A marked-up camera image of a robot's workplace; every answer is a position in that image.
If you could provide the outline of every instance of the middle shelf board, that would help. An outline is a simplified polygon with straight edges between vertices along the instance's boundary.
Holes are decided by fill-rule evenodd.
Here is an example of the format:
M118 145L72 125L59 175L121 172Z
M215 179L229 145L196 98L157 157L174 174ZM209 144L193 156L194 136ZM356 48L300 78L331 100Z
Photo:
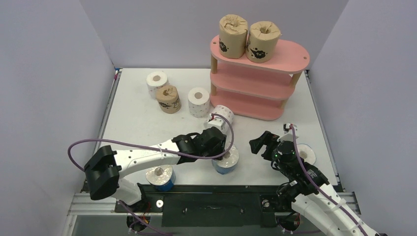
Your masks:
M222 90L272 100L285 100L295 90L290 86L291 76L288 74L225 63L218 64L217 73L210 73L210 79Z
M216 95L210 96L210 101L214 107L223 105L237 115L263 120L275 120L284 113L284 109L280 108L281 101L227 92L221 89L217 90Z

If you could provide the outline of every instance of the bottom shelf board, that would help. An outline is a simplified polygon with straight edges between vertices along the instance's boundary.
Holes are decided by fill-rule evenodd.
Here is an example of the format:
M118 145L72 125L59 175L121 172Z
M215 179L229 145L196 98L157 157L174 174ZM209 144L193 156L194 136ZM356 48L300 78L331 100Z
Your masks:
M220 89L217 89L216 95L210 95L210 101L213 106L226 106L237 115L263 120L275 120L284 113L284 109L279 108L281 101L227 92Z

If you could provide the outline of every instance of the shelf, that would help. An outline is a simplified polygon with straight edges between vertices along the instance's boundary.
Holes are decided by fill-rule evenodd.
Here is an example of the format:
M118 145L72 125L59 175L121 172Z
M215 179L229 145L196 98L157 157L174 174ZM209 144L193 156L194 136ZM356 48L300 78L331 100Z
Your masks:
M219 51L219 36L214 37L211 41L210 50L214 58L226 63L284 74L302 72L310 63L310 55L305 48L292 41L282 39L279 39L276 44L274 56L264 63L254 63L246 58L245 54L239 59L225 58Z
M226 63L219 63L217 73L210 73L214 86L229 92L265 99L289 98L295 87L290 86L291 76L270 71L254 70Z
M275 120L284 113L284 109L279 108L281 101L267 100L220 89L217 90L215 96L210 96L210 101L214 107L217 105L226 106L236 115L263 120Z

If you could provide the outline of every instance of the top shelf board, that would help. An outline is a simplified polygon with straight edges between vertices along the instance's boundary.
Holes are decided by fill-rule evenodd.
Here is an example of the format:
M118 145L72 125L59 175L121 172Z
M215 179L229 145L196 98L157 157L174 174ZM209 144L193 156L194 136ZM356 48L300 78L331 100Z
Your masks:
M310 55L305 48L292 41L282 39L278 40L271 60L264 63L254 63L245 54L238 59L222 56L219 51L219 36L214 37L211 41L210 50L214 58L225 63L285 74L302 72L310 63Z

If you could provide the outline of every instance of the robotic arm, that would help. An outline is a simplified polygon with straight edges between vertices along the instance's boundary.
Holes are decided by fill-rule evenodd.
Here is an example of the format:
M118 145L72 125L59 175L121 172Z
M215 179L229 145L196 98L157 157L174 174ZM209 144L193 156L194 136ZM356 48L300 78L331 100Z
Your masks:
M103 146L84 166L90 198L100 200L114 197L130 206L134 205L145 198L145 193L139 184L124 179L125 176L154 166L196 161L176 152L201 157L219 155L224 152L225 143L226 135L212 127L201 134L179 135L150 146L155 150L112 150L110 146Z
M317 167L299 160L292 128L297 130L295 125L285 124L286 134L281 138L265 131L249 142L253 154L266 145L261 156L289 180L277 190L278 204L291 206L329 236L379 236L347 206Z

